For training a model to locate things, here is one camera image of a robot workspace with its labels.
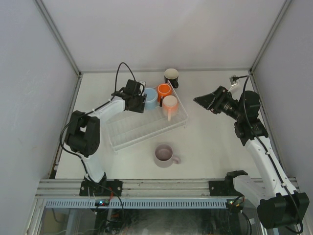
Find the light blue mug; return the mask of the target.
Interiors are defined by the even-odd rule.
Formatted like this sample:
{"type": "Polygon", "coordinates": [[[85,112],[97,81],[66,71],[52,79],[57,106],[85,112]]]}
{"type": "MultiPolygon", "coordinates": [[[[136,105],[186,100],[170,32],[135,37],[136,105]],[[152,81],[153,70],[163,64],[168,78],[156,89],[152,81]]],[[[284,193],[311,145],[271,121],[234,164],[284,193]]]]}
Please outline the light blue mug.
{"type": "Polygon", "coordinates": [[[158,105],[158,93],[156,89],[146,88],[144,94],[146,95],[145,110],[153,110],[154,108],[156,108],[158,105]]]}

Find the orange mug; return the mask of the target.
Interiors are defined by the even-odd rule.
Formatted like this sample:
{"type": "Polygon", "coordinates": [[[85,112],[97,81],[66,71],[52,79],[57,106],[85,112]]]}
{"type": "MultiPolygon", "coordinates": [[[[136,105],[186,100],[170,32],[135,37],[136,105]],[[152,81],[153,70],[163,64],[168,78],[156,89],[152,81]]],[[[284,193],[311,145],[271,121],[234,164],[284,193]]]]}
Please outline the orange mug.
{"type": "Polygon", "coordinates": [[[169,83],[163,83],[163,84],[160,84],[157,87],[156,91],[157,91],[157,94],[158,94],[157,101],[159,102],[159,106],[161,107],[163,99],[166,96],[172,94],[172,87],[169,85],[169,83]]]}

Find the pink mug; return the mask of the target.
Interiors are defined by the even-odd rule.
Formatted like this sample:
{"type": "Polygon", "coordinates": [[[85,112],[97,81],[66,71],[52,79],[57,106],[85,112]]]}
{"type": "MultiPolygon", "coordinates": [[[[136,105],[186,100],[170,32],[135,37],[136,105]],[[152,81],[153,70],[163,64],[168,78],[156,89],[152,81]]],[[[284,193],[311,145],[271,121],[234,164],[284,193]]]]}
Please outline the pink mug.
{"type": "Polygon", "coordinates": [[[178,109],[179,102],[175,96],[168,95],[163,99],[162,112],[168,121],[170,121],[178,113],[178,109]]]}

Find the lilac mug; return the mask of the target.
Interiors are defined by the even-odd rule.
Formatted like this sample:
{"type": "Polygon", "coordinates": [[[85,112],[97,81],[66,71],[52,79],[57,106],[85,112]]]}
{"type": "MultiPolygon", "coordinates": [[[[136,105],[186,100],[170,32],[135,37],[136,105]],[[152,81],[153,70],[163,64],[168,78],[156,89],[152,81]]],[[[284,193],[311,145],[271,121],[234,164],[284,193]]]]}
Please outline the lilac mug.
{"type": "Polygon", "coordinates": [[[168,168],[173,164],[180,164],[181,158],[174,155],[171,146],[160,144],[155,149],[154,162],[158,167],[168,168]]]}

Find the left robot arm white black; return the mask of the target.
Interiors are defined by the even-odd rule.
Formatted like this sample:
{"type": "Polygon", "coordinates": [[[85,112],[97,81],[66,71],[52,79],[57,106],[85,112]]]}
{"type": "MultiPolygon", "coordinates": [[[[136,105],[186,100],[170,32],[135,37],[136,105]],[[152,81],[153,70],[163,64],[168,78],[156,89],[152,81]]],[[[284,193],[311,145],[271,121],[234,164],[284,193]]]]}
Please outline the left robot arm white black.
{"type": "Polygon", "coordinates": [[[143,81],[129,79],[126,86],[114,91],[106,103],[88,113],[74,111],[61,131],[61,148],[80,159],[89,181],[99,183],[105,179],[100,157],[96,153],[101,140],[100,125],[123,111],[143,113],[147,97],[145,86],[143,81]]]}

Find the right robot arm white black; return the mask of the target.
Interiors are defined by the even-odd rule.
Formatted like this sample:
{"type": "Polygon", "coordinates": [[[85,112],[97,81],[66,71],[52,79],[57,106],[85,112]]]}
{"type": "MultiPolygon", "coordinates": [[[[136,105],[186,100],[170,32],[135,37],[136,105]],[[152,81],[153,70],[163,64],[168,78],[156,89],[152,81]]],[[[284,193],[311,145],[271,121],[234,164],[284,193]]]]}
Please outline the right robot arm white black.
{"type": "Polygon", "coordinates": [[[259,95],[243,91],[240,99],[235,100],[231,92],[219,86],[214,92],[193,100],[214,114],[225,113],[235,120],[235,134],[252,156],[264,183],[260,187],[245,171],[232,171],[226,175],[231,190],[249,199],[266,229],[302,226],[310,200],[290,182],[272,150],[267,130],[258,118],[259,95]]]}

